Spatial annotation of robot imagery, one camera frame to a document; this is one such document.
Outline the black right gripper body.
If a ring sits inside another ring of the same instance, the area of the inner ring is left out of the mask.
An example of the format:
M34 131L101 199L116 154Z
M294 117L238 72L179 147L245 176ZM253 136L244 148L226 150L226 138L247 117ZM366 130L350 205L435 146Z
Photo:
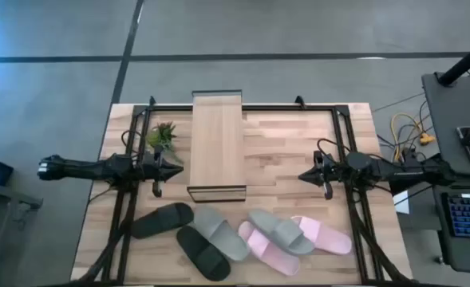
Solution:
M314 184L322 187L325 199L332 199L334 190L331 181L339 181L338 163L331 154L321 151L314 153Z

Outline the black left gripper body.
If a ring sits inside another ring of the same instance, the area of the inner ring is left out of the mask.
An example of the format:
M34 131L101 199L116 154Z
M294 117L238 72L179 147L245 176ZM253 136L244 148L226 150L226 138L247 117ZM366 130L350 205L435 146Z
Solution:
M160 168L162 165L163 147L156 145L153 151L146 151L141 163L144 179L152 179L152 193L156 198L162 197L160 182L162 181Z

